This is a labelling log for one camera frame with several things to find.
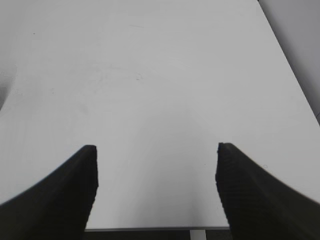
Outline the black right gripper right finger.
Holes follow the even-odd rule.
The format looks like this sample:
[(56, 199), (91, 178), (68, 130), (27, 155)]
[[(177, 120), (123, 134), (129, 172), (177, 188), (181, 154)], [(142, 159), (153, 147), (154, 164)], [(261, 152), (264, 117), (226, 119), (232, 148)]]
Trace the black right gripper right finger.
[(232, 143), (218, 144), (216, 187), (234, 240), (318, 240), (320, 204)]

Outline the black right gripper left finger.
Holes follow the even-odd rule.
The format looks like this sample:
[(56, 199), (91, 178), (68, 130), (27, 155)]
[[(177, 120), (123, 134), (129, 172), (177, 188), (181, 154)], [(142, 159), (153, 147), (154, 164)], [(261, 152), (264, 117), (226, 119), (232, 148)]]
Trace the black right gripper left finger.
[(85, 145), (40, 182), (0, 205), (1, 240), (81, 240), (96, 198), (98, 151)]

